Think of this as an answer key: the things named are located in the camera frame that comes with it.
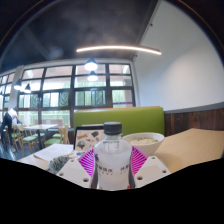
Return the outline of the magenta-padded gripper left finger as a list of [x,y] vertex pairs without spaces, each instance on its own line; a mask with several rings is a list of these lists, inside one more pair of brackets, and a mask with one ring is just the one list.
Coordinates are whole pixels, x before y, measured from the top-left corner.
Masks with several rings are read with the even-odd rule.
[[57,176],[84,188],[97,188],[97,177],[94,175],[94,152],[89,150],[80,158],[71,158],[57,173]]

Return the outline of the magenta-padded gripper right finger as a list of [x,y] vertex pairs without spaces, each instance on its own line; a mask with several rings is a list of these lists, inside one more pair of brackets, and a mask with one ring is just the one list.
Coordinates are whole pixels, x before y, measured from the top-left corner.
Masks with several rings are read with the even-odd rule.
[[158,157],[147,156],[141,150],[132,148],[129,174],[131,189],[143,187],[167,175],[170,175],[170,171]]

